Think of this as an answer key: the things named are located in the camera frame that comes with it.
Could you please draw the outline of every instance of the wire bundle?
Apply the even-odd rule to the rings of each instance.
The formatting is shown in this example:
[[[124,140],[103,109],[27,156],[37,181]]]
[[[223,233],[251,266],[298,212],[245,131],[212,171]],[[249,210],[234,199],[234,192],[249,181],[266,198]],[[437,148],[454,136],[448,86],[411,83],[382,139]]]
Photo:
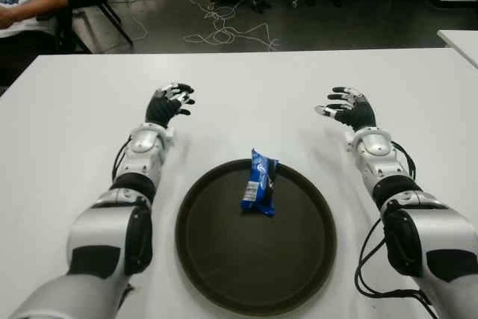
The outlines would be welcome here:
[[[399,145],[396,142],[392,142],[394,147],[401,151],[407,160],[408,166],[409,166],[409,173],[410,176],[415,180],[415,177],[417,175],[417,168],[415,166],[415,163],[413,162],[413,159],[410,157],[410,155],[404,150],[404,148]],[[426,309],[426,311],[429,313],[430,317],[433,319],[438,319],[436,314],[431,310],[430,303],[428,299],[425,296],[425,293],[422,291],[417,291],[415,289],[397,289],[394,291],[377,291],[375,289],[372,289],[365,281],[361,273],[361,269],[364,267],[364,265],[368,262],[372,256],[377,253],[380,248],[383,247],[385,244],[385,239],[382,239],[366,256],[364,256],[365,248],[367,247],[367,243],[370,240],[370,236],[372,235],[373,231],[375,228],[379,225],[380,219],[378,219],[370,231],[367,234],[367,237],[365,238],[364,243],[362,244],[361,250],[360,250],[360,256],[358,257],[358,266],[355,272],[354,276],[354,283],[357,288],[357,290],[362,294],[365,295],[366,297],[369,298],[375,298],[375,299],[382,299],[382,298],[413,298],[418,300],[420,304]]]
[[[236,9],[240,4],[246,0],[239,1],[234,7],[218,7],[213,10],[205,9],[200,3],[194,0],[189,0],[192,4],[197,5],[197,7],[204,12],[204,19],[211,19],[212,25],[214,26],[215,31],[211,32],[208,36],[203,37],[201,34],[191,34],[183,37],[184,41],[187,43],[206,43],[212,46],[225,45],[233,43],[236,38],[243,38],[248,40],[257,41],[267,47],[268,51],[276,51],[279,46],[279,39],[270,39],[269,26],[266,22],[263,22],[253,28],[250,28],[246,31],[239,31],[232,26],[227,26],[226,22],[236,16]],[[260,39],[258,37],[251,36],[253,31],[258,30],[259,28],[264,28],[266,34],[266,40]]]
[[[125,148],[127,147],[128,143],[131,141],[131,136],[128,137],[128,140],[121,146],[118,150],[117,156],[114,159],[113,169],[111,171],[111,181],[114,182],[114,179],[117,177],[118,168],[120,168],[121,162],[125,157]]]

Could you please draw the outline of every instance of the table surface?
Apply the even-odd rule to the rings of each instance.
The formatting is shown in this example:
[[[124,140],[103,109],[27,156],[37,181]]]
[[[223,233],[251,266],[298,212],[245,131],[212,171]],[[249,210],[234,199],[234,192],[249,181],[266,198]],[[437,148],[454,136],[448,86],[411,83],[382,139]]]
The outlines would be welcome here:
[[[379,213],[345,150],[345,127],[313,108],[334,86],[360,89],[377,123],[415,159],[418,184],[477,226],[478,72],[452,49],[36,59],[0,98],[0,317],[66,272],[72,222],[108,188],[116,151],[153,91],[171,81],[194,86],[197,103],[192,116],[172,121],[175,145],[153,210],[155,257],[133,278],[137,290],[118,318],[244,318],[190,284],[174,227],[191,185],[212,167],[248,158],[253,146],[311,180],[337,226],[329,281],[282,318],[426,316],[411,300],[371,300],[355,290],[359,249]],[[384,250],[365,276],[382,290],[414,286],[391,269]]]
[[[439,30],[438,36],[478,68],[478,31]]]

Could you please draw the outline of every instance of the white cable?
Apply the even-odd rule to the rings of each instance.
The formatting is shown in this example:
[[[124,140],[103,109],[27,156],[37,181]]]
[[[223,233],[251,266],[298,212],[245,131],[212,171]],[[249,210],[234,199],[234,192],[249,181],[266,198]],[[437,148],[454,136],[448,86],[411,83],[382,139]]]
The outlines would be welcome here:
[[[248,40],[257,41],[267,47],[268,51],[275,51],[277,50],[276,47],[279,46],[278,41],[279,39],[270,39],[269,34],[269,26],[266,22],[263,22],[259,25],[254,26],[246,31],[239,31],[232,26],[226,26],[227,20],[230,20],[236,16],[236,9],[240,4],[245,2],[246,0],[240,0],[234,7],[218,7],[214,8],[213,10],[205,9],[200,3],[194,0],[189,0],[191,4],[196,5],[202,12],[204,12],[204,19],[211,19],[212,25],[214,26],[215,31],[210,33],[208,36],[203,37],[201,34],[191,34],[183,37],[183,40],[186,43],[206,43],[212,46],[224,45],[224,44],[231,44],[235,41],[236,38],[243,38]],[[255,30],[259,28],[264,28],[266,39],[260,39],[258,37],[248,36]]]

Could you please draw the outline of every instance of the oreo package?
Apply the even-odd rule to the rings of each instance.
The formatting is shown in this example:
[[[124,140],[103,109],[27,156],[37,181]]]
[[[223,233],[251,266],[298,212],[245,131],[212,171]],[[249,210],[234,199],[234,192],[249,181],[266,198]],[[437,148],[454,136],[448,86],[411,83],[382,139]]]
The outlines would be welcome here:
[[[275,214],[272,194],[278,165],[278,160],[267,158],[252,149],[251,173],[240,203],[243,211],[260,211],[267,216]]]

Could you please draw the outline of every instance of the person's arm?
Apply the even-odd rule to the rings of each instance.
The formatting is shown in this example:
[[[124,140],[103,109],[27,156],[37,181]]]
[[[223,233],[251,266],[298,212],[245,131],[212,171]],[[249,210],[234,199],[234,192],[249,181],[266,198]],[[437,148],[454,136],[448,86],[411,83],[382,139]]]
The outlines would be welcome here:
[[[30,19],[68,6],[68,0],[31,0],[18,7],[0,7],[0,29],[6,29],[15,22]]]

